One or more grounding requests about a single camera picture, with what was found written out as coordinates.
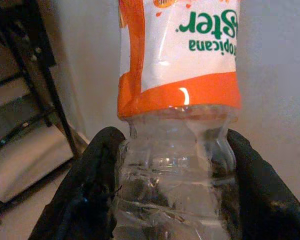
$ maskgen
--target plastic bottle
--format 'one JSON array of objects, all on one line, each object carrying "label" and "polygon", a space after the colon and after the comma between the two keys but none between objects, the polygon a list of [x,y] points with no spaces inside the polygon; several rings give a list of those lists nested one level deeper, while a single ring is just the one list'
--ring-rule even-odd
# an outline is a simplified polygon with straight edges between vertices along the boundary
[{"label": "plastic bottle", "polygon": [[116,240],[240,240],[235,109],[175,107],[133,116],[116,166]]}]

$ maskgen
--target orange and white label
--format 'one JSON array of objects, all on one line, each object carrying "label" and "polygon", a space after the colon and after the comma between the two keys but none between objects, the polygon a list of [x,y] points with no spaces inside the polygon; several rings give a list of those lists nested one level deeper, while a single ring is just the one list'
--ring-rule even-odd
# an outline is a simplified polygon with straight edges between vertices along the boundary
[{"label": "orange and white label", "polygon": [[239,108],[240,0],[119,0],[118,116],[185,105]]}]

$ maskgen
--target bottle label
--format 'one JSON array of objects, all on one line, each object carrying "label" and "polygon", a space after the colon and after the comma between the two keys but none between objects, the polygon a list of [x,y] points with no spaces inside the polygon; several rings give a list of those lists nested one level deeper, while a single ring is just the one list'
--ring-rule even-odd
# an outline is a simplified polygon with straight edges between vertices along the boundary
[{"label": "bottle label", "polygon": [[186,105],[239,108],[240,0],[119,0],[118,115]]}]

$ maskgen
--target black metal rack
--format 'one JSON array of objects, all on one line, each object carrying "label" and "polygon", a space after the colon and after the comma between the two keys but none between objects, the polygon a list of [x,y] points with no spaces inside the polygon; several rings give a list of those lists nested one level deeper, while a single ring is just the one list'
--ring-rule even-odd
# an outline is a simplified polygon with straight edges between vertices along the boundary
[{"label": "black metal rack", "polygon": [[[51,97],[53,107],[46,107],[44,101],[36,90],[33,79],[27,69],[27,65],[18,49],[18,45],[14,37],[15,35],[19,36],[23,40],[26,40],[29,44],[31,51],[33,52],[32,58],[37,62],[38,68],[44,77],[44,82]],[[58,173],[62,172],[62,170],[69,165],[71,161],[78,159],[80,153],[76,147],[71,128],[67,122],[53,77],[49,69],[49,67],[56,64],[55,58],[52,53],[49,39],[39,12],[38,4],[35,0],[24,0],[22,4],[9,8],[0,7],[0,42],[10,49],[18,66],[17,73],[0,80],[0,87],[15,81],[16,79],[23,78],[40,111],[39,114],[17,125],[5,137],[0,139],[0,150],[7,145],[14,138],[14,136],[42,119],[47,127],[51,127],[52,123],[49,119],[49,115],[56,113],[60,119],[67,142],[73,154],[73,158],[69,159],[55,170],[48,173],[45,177],[29,186],[27,189],[9,201],[3,202],[0,200],[1,214],[3,211],[22,202],[27,196],[35,192],[47,181],[53,179],[53,177],[56,177]]]}]

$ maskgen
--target crushed plastic bottle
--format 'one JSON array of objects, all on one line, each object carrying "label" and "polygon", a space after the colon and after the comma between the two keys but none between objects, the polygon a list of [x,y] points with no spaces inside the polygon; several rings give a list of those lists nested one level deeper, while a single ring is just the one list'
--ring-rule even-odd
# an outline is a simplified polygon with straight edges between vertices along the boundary
[{"label": "crushed plastic bottle", "polygon": [[231,107],[178,107],[129,119],[116,166],[116,240],[240,240]]}]

